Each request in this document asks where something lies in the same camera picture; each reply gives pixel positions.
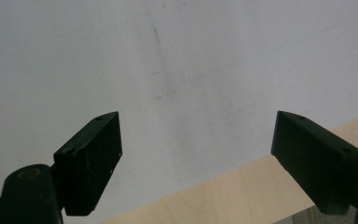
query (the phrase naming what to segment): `screw hole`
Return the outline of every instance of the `screw hole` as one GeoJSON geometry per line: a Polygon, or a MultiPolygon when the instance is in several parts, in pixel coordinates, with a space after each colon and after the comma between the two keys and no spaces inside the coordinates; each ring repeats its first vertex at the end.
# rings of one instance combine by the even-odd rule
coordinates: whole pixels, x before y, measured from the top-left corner
{"type": "Polygon", "coordinates": [[[347,148],[347,147],[342,148],[341,151],[343,151],[346,154],[352,154],[352,150],[350,148],[347,148]]]}
{"type": "Polygon", "coordinates": [[[74,148],[71,148],[71,147],[66,148],[66,149],[63,150],[64,153],[69,154],[69,155],[70,155],[70,154],[74,154],[75,151],[76,151],[76,150],[75,150],[74,148]]]}

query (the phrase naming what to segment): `white surface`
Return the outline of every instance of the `white surface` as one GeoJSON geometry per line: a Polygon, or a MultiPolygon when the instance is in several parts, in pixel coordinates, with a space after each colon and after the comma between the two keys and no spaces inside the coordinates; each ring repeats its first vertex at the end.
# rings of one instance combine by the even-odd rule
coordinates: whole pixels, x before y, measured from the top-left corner
{"type": "Polygon", "coordinates": [[[0,191],[90,119],[124,155],[94,223],[269,153],[277,110],[358,118],[358,1],[0,1],[0,191]]]}

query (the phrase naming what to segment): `wooden surface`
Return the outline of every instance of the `wooden surface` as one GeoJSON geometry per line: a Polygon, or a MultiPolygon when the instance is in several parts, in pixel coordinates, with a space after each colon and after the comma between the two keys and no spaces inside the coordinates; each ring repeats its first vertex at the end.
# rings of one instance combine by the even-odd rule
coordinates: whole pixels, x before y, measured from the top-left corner
{"type": "MultiPolygon", "coordinates": [[[[358,147],[358,119],[333,133],[358,147]]],[[[295,180],[267,155],[104,223],[274,223],[310,206],[295,180]]]]}

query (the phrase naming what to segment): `light wood panel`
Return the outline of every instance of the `light wood panel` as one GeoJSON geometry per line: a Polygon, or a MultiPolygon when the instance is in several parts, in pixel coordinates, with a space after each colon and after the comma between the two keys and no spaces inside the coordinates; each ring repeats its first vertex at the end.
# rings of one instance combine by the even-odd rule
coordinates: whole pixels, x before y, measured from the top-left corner
{"type": "MultiPolygon", "coordinates": [[[[333,133],[358,147],[358,119],[333,133]]],[[[296,181],[267,155],[104,223],[273,223],[310,206],[296,181]]]]}

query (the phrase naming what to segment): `black mechanical part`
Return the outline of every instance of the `black mechanical part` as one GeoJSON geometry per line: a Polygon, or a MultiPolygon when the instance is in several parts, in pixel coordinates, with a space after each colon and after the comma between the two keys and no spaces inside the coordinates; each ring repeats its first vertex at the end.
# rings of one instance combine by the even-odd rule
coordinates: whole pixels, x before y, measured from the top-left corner
{"type": "Polygon", "coordinates": [[[55,154],[51,167],[31,165],[9,175],[0,223],[62,223],[94,210],[122,155],[118,112],[92,119],[55,154]]]}
{"type": "Polygon", "coordinates": [[[279,111],[271,154],[321,212],[358,209],[358,148],[302,116],[279,111]]]}

